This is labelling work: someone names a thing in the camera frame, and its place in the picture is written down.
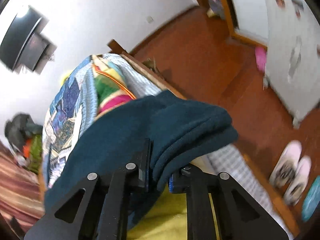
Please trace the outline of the dark navy pants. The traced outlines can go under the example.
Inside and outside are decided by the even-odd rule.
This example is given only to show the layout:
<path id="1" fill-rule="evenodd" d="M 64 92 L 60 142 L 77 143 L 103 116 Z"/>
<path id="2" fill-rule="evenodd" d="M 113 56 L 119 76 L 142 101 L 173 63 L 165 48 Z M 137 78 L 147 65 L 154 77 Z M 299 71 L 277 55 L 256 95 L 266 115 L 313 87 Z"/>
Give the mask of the dark navy pants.
<path id="1" fill-rule="evenodd" d="M 230 115 L 219 106 L 182 100 L 168 90 L 130 101 L 104 114 L 80 137 L 61 176 L 45 194 L 45 210 L 89 173 L 104 176 L 123 167 L 150 141 L 150 191 L 131 198 L 128 227 L 132 228 L 149 212 L 175 171 L 237 138 Z"/>

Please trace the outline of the yellow towel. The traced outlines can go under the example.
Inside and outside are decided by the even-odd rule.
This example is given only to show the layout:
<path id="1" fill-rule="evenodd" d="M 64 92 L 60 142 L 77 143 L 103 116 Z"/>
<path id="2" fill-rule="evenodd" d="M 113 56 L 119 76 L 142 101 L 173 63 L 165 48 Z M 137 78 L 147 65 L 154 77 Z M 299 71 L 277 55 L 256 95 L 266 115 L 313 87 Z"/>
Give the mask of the yellow towel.
<path id="1" fill-rule="evenodd" d="M 127 232 L 127 239 L 188 239 L 187 197 L 166 187 L 151 210 Z"/>

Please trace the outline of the white slipper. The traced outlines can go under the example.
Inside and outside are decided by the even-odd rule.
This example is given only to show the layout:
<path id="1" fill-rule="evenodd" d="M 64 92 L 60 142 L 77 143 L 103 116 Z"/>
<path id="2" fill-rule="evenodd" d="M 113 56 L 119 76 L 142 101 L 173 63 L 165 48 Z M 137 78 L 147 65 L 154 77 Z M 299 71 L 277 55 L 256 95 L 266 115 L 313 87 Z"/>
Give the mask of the white slipper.
<path id="1" fill-rule="evenodd" d="M 295 177 L 284 194 L 284 201 L 287 205 L 296 205 L 309 181 L 312 161 L 309 156 L 303 156 L 297 166 Z"/>
<path id="2" fill-rule="evenodd" d="M 269 183 L 273 187 L 281 188 L 293 181 L 301 152 L 302 145 L 299 141 L 293 140 L 287 144 L 269 177 Z"/>

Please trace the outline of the pink striped curtain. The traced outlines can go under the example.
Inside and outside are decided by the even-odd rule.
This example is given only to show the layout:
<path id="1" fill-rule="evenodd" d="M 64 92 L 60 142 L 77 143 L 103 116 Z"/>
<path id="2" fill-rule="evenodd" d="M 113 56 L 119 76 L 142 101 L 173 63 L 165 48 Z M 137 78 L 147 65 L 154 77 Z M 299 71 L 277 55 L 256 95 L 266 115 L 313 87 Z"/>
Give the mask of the pink striped curtain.
<path id="1" fill-rule="evenodd" d="M 27 232 L 44 214 L 38 177 L 19 167 L 11 152 L 1 144 L 1 215 L 6 222 L 15 218 Z"/>

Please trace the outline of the green storage bag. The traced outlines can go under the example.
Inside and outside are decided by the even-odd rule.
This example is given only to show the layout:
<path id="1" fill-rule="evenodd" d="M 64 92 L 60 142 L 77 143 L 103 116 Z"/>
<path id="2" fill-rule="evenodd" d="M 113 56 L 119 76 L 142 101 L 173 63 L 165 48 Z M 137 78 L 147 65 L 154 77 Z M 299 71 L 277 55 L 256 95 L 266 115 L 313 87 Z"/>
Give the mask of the green storage bag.
<path id="1" fill-rule="evenodd" d="M 23 146 L 23 156 L 27 160 L 27 169 L 38 174 L 42 164 L 42 135 L 35 135 L 26 141 Z"/>

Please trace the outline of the patchwork blue bedspread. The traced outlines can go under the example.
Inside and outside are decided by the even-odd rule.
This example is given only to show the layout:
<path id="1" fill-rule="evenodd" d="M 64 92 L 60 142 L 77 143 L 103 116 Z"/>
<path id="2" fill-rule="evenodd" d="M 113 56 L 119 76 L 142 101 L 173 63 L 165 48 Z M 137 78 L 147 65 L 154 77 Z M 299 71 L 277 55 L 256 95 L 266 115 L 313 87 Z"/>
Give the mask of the patchwork blue bedspread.
<path id="1" fill-rule="evenodd" d="M 50 104 L 42 132 L 42 173 L 47 188 L 61 176 L 70 153 L 98 112 L 92 57 L 71 72 Z"/>

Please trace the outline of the dark jacket pile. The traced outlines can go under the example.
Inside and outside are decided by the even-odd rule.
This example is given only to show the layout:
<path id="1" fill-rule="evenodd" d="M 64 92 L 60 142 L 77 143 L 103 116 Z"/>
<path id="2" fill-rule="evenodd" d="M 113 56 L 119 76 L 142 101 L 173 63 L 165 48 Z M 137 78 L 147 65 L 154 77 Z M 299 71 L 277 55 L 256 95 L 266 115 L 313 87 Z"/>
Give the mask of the dark jacket pile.
<path id="1" fill-rule="evenodd" d="M 6 122 L 4 135 L 13 149 L 22 152 L 26 141 L 41 135 L 42 129 L 43 126 L 36 124 L 29 114 L 20 113 Z"/>

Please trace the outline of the grey foam mat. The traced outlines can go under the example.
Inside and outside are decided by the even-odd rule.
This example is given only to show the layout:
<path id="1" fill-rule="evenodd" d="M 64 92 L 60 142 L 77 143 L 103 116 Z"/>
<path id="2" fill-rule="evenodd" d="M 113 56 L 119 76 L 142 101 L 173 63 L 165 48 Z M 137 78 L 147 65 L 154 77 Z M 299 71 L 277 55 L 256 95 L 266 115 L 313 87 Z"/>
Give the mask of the grey foam mat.
<path id="1" fill-rule="evenodd" d="M 319 104 L 319 23 L 305 0 L 265 0 L 271 86 L 298 128 Z"/>

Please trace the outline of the pink croc shoe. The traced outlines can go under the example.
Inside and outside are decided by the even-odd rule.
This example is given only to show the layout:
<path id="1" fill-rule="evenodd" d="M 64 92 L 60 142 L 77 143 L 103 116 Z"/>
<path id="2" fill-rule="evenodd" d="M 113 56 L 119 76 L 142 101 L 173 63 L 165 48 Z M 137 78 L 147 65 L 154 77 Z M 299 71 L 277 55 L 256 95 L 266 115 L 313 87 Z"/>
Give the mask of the pink croc shoe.
<path id="1" fill-rule="evenodd" d="M 262 73 L 265 72 L 266 60 L 267 60 L 267 51 L 263 47 L 256 47 L 255 61 L 257 64 L 257 69 Z"/>

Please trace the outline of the grey backpack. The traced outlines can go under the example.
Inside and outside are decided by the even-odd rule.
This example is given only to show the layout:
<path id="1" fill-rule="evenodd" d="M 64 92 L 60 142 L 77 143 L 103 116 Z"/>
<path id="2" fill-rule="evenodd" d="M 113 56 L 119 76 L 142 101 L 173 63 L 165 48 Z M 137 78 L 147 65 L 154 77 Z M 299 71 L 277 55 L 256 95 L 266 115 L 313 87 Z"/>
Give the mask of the grey backpack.
<path id="1" fill-rule="evenodd" d="M 223 6 L 220 0 L 208 0 L 208 4 L 209 9 L 207 11 L 207 16 L 209 18 L 219 16 L 221 19 L 225 19 Z"/>

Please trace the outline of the white sliding wardrobe door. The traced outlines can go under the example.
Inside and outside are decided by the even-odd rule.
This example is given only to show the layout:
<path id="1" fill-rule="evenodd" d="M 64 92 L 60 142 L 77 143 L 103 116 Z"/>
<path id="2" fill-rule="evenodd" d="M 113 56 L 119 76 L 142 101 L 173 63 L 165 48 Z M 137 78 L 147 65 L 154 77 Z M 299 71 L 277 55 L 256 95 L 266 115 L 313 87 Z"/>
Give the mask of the white sliding wardrobe door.
<path id="1" fill-rule="evenodd" d="M 265 0 L 221 0 L 231 38 L 251 46 L 267 47 Z"/>

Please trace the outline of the wooden bed frame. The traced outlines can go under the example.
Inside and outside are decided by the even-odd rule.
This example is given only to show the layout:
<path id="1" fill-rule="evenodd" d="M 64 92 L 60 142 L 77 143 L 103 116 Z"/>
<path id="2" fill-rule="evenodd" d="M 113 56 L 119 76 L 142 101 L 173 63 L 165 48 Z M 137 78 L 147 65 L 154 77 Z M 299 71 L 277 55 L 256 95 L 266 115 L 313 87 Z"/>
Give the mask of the wooden bed frame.
<path id="1" fill-rule="evenodd" d="M 172 87 L 172 85 L 170 85 L 167 81 L 160 77 L 159 74 L 154 73 L 144 64 L 135 59 L 133 56 L 129 55 L 126 52 L 126 50 L 121 45 L 119 45 L 117 41 L 112 39 L 110 42 L 108 42 L 107 46 L 111 49 L 111 53 L 124 55 L 125 59 L 127 59 L 129 63 L 132 64 L 133 69 L 135 71 L 139 72 L 144 77 L 149 79 L 160 89 L 168 89 L 177 97 L 181 99 L 186 99 L 185 96 L 183 96 L 177 89 Z M 260 185 L 266 190 L 272 202 L 274 211 L 276 211 L 277 214 L 280 215 L 280 217 L 283 219 L 283 222 L 285 223 L 289 231 L 293 234 L 293 236 L 297 237 L 300 234 L 300 228 L 291 211 L 289 210 L 288 206 L 284 203 L 282 196 L 268 183 L 266 177 L 262 174 L 262 172 L 259 170 L 254 161 L 249 157 L 249 155 L 247 153 L 242 153 L 241 155 L 246 164 L 251 169 L 255 178 L 259 181 Z"/>

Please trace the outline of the small wall monitor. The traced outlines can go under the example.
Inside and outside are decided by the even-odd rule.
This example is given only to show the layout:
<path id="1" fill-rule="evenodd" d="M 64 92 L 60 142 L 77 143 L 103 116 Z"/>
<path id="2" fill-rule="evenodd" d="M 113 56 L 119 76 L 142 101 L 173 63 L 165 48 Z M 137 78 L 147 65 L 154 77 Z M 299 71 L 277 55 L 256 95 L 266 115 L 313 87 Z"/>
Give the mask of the small wall monitor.
<path id="1" fill-rule="evenodd" d="M 41 74 L 46 64 L 53 61 L 57 46 L 40 33 L 33 33 L 22 50 L 15 72 Z"/>

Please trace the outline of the wall power outlet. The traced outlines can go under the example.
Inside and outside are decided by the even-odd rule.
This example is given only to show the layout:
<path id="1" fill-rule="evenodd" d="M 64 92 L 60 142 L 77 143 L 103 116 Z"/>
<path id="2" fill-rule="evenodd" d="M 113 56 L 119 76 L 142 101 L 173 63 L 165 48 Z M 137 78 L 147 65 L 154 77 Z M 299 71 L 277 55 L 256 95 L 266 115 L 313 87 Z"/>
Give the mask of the wall power outlet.
<path id="1" fill-rule="evenodd" d="M 147 20 L 148 23 L 152 23 L 153 22 L 153 18 L 151 16 L 148 16 L 146 18 L 146 20 Z"/>

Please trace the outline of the black wall television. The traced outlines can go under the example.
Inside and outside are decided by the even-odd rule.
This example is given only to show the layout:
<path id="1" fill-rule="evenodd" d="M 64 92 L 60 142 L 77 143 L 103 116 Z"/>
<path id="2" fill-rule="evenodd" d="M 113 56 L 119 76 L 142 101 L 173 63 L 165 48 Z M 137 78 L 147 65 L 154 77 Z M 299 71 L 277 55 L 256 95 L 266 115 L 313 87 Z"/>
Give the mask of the black wall television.
<path id="1" fill-rule="evenodd" d="M 36 30 L 42 16 L 30 6 L 17 13 L 1 42 L 1 61 L 14 70 L 24 46 Z"/>

